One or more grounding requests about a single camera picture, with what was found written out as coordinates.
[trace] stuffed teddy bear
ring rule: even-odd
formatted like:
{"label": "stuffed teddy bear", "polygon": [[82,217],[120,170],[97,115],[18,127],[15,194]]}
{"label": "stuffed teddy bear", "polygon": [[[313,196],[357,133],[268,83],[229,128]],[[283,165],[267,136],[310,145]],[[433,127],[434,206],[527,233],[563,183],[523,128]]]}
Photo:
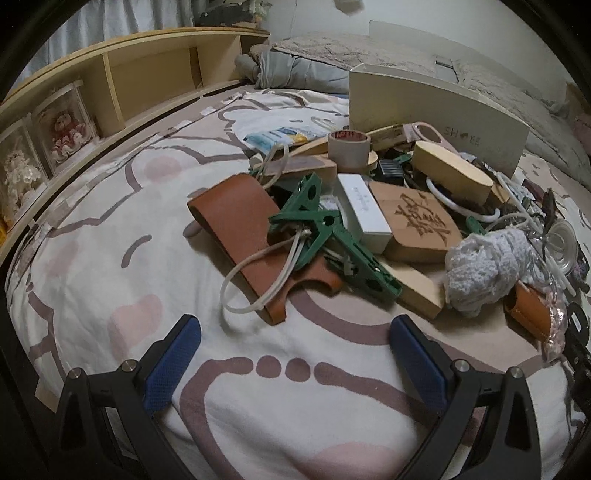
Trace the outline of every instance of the stuffed teddy bear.
{"label": "stuffed teddy bear", "polygon": [[56,118],[51,139],[51,159],[59,164],[90,140],[90,132],[85,123],[77,122],[71,112],[64,110]]}
{"label": "stuffed teddy bear", "polygon": [[4,162],[4,185],[8,191],[8,207],[13,214],[26,202],[27,195],[43,183],[41,171],[29,163],[21,148],[21,141],[22,137],[18,137]]}

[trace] metal screw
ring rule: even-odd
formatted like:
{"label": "metal screw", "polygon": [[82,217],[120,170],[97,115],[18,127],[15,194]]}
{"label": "metal screw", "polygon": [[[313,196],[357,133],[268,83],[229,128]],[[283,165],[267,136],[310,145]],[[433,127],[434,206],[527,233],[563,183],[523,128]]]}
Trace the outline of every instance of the metal screw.
{"label": "metal screw", "polygon": [[511,367],[509,369],[509,372],[511,373],[511,376],[513,378],[515,378],[516,380],[520,379],[521,377],[523,377],[523,370],[519,367]]}
{"label": "metal screw", "polygon": [[121,364],[121,370],[123,370],[125,373],[131,373],[132,371],[135,370],[135,368],[138,366],[138,363],[136,360],[125,360],[122,364]]}
{"label": "metal screw", "polygon": [[466,373],[470,370],[470,364],[465,360],[456,360],[453,364],[459,372]]}
{"label": "metal screw", "polygon": [[73,368],[72,370],[70,370],[68,372],[68,377],[75,380],[76,378],[78,378],[79,376],[82,375],[82,369],[81,368]]}

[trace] bed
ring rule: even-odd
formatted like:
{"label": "bed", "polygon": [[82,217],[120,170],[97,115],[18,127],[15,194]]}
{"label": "bed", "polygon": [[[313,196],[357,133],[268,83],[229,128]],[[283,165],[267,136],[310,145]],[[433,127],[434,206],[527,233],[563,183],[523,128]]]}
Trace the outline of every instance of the bed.
{"label": "bed", "polygon": [[[436,420],[388,344],[390,321],[408,313],[451,358],[484,371],[523,369],[543,478],[552,478],[584,415],[568,396],[566,365],[543,368],[535,342],[507,324],[500,304],[477,319],[446,310],[428,322],[347,289],[327,297],[305,288],[290,294],[287,321],[275,327],[222,310],[231,263],[194,223],[187,201],[248,170],[252,151],[240,140],[248,133],[312,116],[348,124],[348,100],[337,96],[252,88],[228,95],[177,112],[175,126],[85,172],[17,249],[7,305],[43,386],[57,396],[73,367],[94,374],[139,358],[190,313],[201,321],[202,345],[158,421],[196,478],[394,478]],[[591,255],[591,193],[539,157],[524,155],[519,169],[554,189]],[[441,281],[440,265],[420,268]],[[237,286],[230,302],[246,302]],[[591,298],[581,304],[590,315]],[[461,468],[481,419],[475,411],[446,478]],[[116,415],[111,421],[133,455]]]}

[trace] brown leather strap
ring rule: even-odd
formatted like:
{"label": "brown leather strap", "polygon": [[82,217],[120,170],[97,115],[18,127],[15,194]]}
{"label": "brown leather strap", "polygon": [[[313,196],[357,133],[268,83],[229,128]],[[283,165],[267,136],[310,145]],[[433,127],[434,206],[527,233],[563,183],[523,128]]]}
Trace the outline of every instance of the brown leather strap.
{"label": "brown leather strap", "polygon": [[[261,185],[250,175],[234,175],[188,202],[189,210],[222,246],[234,264],[269,246],[269,217],[279,208]],[[283,268],[286,250],[269,253],[242,269],[242,275],[253,291],[264,294]],[[329,270],[322,256],[291,275],[280,292],[267,304],[265,321],[272,325],[285,320],[285,300],[289,291],[305,281],[320,282],[331,293],[340,290],[343,281]]]}

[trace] white box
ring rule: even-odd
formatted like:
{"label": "white box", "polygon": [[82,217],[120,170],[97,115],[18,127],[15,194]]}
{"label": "white box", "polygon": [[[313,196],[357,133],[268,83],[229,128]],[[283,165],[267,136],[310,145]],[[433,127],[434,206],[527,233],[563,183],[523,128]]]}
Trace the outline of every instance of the white box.
{"label": "white box", "polygon": [[488,97],[444,80],[362,63],[349,72],[350,127],[369,132],[426,122],[458,151],[476,155],[509,178],[529,126]]}
{"label": "white box", "polygon": [[342,207],[347,230],[371,253],[383,253],[392,230],[361,175],[339,173],[334,194]]}

